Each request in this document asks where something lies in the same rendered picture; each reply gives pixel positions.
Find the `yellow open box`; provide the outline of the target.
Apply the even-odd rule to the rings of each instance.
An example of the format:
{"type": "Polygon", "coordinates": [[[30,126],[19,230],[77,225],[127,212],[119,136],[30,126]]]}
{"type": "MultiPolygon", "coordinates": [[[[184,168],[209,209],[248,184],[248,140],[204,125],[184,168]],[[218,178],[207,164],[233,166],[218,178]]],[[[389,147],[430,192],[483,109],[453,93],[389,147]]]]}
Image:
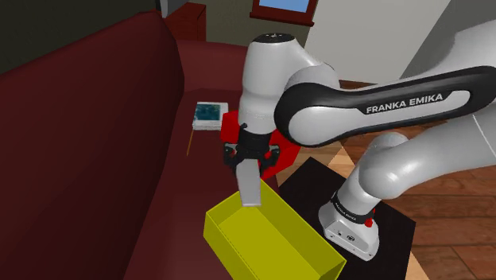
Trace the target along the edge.
{"type": "Polygon", "coordinates": [[[265,182],[262,205],[235,192],[206,212],[203,237],[233,280],[336,280],[347,260],[265,182]]]}

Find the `window with red frame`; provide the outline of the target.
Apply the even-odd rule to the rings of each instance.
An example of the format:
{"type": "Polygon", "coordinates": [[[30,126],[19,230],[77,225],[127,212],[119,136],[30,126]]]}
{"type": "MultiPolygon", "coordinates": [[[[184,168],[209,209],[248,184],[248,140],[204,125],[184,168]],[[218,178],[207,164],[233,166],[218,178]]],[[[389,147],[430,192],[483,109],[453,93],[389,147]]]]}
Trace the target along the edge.
{"type": "Polygon", "coordinates": [[[312,27],[317,2],[318,0],[253,0],[250,17],[312,27]]]}

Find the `white book with blue cover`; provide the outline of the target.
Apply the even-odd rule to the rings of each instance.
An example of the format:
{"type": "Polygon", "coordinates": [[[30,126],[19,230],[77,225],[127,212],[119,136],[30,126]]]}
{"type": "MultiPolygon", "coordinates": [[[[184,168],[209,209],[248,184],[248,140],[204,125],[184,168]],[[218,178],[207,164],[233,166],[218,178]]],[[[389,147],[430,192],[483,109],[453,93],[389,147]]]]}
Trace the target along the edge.
{"type": "Polygon", "coordinates": [[[221,130],[228,103],[198,102],[192,121],[193,130],[221,130]]]}

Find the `black robot stand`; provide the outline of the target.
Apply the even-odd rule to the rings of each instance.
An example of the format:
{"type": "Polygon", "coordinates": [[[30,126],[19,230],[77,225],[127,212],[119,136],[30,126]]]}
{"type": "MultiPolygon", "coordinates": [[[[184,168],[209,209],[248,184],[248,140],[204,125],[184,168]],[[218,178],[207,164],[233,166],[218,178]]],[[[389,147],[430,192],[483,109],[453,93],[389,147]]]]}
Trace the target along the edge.
{"type": "MultiPolygon", "coordinates": [[[[280,196],[320,235],[324,233],[318,211],[345,178],[310,157],[279,186],[280,196]]],[[[333,247],[346,259],[337,280],[406,280],[416,223],[388,204],[375,208],[378,253],[368,262],[349,251],[333,247]]]]}

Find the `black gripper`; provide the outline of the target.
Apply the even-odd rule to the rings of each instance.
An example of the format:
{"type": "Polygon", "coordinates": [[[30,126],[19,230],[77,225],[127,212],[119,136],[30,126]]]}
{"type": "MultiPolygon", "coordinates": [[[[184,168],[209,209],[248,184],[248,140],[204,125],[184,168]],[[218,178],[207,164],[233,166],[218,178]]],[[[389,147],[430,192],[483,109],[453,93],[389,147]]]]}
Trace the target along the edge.
{"type": "Polygon", "coordinates": [[[238,133],[238,144],[223,143],[223,162],[232,172],[243,159],[257,159],[260,176],[274,167],[280,157],[279,145],[270,145],[271,134],[254,134],[246,129],[238,133]]]}

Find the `red box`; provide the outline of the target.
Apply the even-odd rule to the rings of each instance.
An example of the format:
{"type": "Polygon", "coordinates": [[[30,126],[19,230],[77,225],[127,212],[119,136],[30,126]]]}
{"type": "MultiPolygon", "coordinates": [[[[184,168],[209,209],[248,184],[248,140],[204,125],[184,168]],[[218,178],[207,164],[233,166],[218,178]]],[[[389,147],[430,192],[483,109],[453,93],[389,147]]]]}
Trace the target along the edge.
{"type": "MultiPolygon", "coordinates": [[[[238,112],[230,111],[223,115],[223,122],[221,128],[220,138],[222,142],[236,143],[238,144],[238,133],[241,129],[246,129],[246,124],[238,124],[238,112]]],[[[267,179],[275,176],[280,171],[291,166],[296,159],[297,154],[300,151],[300,147],[291,143],[289,140],[283,137],[279,130],[274,130],[271,134],[271,139],[269,141],[270,145],[279,145],[281,152],[277,164],[274,167],[270,167],[265,171],[265,174],[261,179],[267,179]]]]}

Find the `reddish brown cabinet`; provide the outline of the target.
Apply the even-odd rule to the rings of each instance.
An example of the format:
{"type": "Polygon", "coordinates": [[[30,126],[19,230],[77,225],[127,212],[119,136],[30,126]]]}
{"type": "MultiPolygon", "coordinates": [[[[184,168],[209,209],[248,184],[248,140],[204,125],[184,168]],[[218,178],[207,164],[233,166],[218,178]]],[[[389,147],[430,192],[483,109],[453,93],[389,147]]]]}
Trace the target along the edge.
{"type": "Polygon", "coordinates": [[[204,4],[186,2],[164,21],[177,40],[206,41],[206,11],[204,4]]]}

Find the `grey rectangular remote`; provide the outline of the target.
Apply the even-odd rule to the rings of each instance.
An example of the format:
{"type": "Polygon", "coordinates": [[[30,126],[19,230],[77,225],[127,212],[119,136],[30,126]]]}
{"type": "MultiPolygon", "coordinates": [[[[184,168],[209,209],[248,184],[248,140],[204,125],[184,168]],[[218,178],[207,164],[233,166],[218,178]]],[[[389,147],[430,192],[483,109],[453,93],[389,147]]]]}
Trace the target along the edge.
{"type": "Polygon", "coordinates": [[[235,175],[243,207],[262,205],[261,178],[257,159],[244,159],[236,166],[235,175]]]}

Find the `dark red sofa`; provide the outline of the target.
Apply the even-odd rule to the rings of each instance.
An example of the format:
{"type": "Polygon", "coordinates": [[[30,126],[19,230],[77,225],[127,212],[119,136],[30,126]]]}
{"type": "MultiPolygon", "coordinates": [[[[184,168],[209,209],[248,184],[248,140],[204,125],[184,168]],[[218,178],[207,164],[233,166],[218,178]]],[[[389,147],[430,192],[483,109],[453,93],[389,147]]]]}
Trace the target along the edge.
{"type": "Polygon", "coordinates": [[[0,75],[0,280],[232,280],[203,238],[237,189],[199,101],[236,109],[246,47],[142,12],[0,75]]]}

